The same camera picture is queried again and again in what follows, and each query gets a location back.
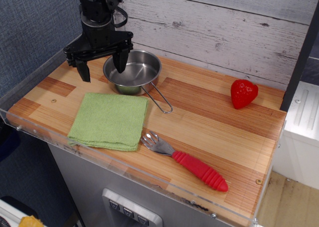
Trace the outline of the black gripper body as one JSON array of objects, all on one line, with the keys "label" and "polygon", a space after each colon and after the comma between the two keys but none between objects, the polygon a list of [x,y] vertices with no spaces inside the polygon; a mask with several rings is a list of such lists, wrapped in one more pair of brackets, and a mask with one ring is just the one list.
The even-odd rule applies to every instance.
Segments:
[{"label": "black gripper body", "polygon": [[83,21],[82,29],[80,37],[64,48],[68,64],[74,67],[75,60],[90,61],[133,49],[133,33],[115,30],[111,22]]}]

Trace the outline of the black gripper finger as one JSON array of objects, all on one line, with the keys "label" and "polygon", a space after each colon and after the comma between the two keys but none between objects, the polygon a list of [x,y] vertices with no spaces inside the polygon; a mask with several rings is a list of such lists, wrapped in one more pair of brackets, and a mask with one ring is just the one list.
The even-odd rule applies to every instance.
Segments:
[{"label": "black gripper finger", "polygon": [[87,61],[75,60],[77,71],[84,82],[91,82]]},{"label": "black gripper finger", "polygon": [[112,55],[113,64],[114,64],[118,73],[122,73],[125,71],[128,57],[129,57],[128,51],[117,52],[117,53]]}]

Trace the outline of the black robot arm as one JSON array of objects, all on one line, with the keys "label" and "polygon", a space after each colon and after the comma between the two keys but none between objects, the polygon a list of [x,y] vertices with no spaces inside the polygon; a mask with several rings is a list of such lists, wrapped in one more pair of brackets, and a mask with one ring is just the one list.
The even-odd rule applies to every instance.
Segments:
[{"label": "black robot arm", "polygon": [[133,49],[133,33],[119,31],[128,21],[128,14],[118,5],[123,0],[79,0],[82,34],[64,49],[66,60],[85,82],[90,82],[87,62],[112,56],[116,70],[126,68]]}]

